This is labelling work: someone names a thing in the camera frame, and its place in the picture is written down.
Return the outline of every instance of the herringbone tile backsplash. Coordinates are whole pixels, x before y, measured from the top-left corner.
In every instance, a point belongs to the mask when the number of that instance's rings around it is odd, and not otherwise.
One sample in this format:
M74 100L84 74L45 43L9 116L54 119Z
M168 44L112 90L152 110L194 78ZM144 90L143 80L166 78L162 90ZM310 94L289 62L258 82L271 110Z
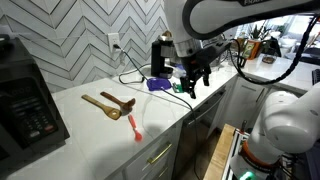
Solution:
M22 40L51 92L133 68L110 53L108 33L143 65L167 29L164 0L0 0L0 25Z

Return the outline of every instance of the electrical outlet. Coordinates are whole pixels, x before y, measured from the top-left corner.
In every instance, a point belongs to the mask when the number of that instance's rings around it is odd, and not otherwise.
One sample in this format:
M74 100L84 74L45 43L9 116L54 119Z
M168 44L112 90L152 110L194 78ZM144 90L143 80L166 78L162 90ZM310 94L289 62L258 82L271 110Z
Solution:
M119 38L119 33L109 33L108 34L108 40L109 40L109 48L110 52L120 52L119 49L115 49L113 47L114 44L118 44L120 46L120 38Z

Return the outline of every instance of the gold drawer pull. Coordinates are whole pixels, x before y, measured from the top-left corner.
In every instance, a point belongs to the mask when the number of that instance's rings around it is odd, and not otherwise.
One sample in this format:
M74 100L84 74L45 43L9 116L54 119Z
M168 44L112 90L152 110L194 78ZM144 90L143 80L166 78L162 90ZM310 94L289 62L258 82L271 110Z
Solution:
M164 168L164 170L159 174L158 179L160 179L161 176L162 176L164 173L167 172L167 170L168 170L168 166L166 166L166 167Z
M172 144L168 142L167 147L158 156L156 156L155 158L149 158L147 160L147 162L149 164L153 164L153 163L157 162L171 148L171 146L172 146Z

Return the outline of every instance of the red spoon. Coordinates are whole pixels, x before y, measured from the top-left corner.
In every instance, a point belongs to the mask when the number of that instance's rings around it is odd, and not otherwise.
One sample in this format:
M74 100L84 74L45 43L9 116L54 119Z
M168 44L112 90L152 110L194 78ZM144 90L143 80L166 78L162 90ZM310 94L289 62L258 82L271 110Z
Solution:
M136 141L141 141L142 140L142 135L138 132L136 122L134 121L134 118L131 114L129 114L129 121L130 124L133 128L134 134L136 135L135 140Z

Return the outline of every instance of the red handle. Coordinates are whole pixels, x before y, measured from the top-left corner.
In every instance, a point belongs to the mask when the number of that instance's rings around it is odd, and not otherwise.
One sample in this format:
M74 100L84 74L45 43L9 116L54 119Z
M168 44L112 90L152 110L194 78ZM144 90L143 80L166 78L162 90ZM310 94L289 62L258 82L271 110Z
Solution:
M136 128L136 122L134 121L134 118L131 114L129 114L129 121L130 121L130 124L132 126L133 129Z

